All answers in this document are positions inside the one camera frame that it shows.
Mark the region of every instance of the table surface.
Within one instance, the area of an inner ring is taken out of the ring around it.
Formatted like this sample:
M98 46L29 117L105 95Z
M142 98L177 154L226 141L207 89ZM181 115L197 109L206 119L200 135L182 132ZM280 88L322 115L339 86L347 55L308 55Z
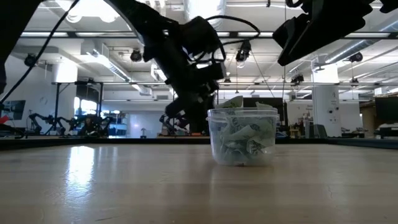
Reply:
M398 223L398 152L278 145L270 167L206 145L0 152L0 223Z

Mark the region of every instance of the wooden table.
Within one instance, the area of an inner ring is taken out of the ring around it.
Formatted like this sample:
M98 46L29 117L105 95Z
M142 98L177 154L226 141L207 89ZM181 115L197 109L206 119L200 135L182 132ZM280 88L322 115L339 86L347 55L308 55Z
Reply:
M0 152L0 223L398 223L398 152L277 146L225 167L210 146Z

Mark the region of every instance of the clear plastic cup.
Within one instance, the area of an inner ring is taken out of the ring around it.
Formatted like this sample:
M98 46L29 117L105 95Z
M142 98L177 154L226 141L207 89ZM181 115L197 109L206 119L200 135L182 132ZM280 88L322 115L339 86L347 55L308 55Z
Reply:
M208 111L214 160L227 166L267 166L275 153L277 109Z

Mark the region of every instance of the ceiling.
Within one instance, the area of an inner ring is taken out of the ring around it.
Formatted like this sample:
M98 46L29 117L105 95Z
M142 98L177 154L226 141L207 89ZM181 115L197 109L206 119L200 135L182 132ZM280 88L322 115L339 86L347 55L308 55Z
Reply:
M165 15L171 19L185 23L184 6L182 0L167 0ZM380 24L388 19L396 19L398 21L398 11L390 14L382 14L378 11L377 7L380 6L378 2L373 4L375 10L365 17L367 22L366 26L362 28L361 32L377 32ZM32 20L26 28L26 31L47 31L52 30L55 23L59 20L64 10L59 8L55 1L47 1L40 5L34 14ZM252 22L262 31L275 31L286 19L298 16L302 13L301 10L289 9L284 7L284 0L272 0L271 7L266 7L266 1L256 0L227 0L226 15L240 17L247 21ZM62 22L58 29L61 31L80 31L80 32L104 32L104 31L129 31L127 24L121 17L117 18L114 22L103 22L99 17L83 17L80 22L71 23L68 21ZM246 24L238 23L235 21L223 21L218 31L252 31ZM45 39L28 39L23 38L18 42L18 46L23 47L39 47L44 43ZM93 77L95 80L102 82L120 82L115 75L110 72L103 65L90 62L90 56L81 52L81 45L84 39L52 39L49 46L58 47L62 51L71 55L74 59L78 60L79 76L80 77ZM92 40L96 45L104 44L109 48L109 57L116 62L116 64L127 71L135 81L140 82L154 82L155 80L150 76L151 63L131 62L129 55L133 49L143 50L142 44L137 39L112 39L103 38ZM246 61L243 68L237 68L235 61L236 51L239 49L240 44L231 44L225 46L227 53L227 60L225 62L227 71L230 73L232 82L283 82L283 77L286 75L286 82L290 82L290 77L293 75L291 70L301 65L297 72L302 73L306 82L311 81L311 66L310 62L314 58L322 55L328 55L338 49L341 49L352 40L338 40L330 45L327 45L316 52L308 55L301 60L291 63L286 67L281 67L277 63L277 59L282 49L272 39L257 39L251 41L252 54ZM391 50L398 46L398 40L382 40L376 44L364 49L361 53L364 56L366 63L351 64L349 62L338 62L338 71L340 81L348 81L352 77L362 75L365 73L378 71L380 68L388 66L392 63L398 62L398 49ZM387 51L388 54L378 57ZM381 72L371 76L365 77L361 82L379 82L379 81L394 81L398 79L398 66L391 67L387 72ZM225 89L234 88L233 86L224 86ZM250 89L253 86L245 86L244 88ZM368 86L365 89L374 89L374 86ZM107 86L106 90L131 90L135 89L130 86Z

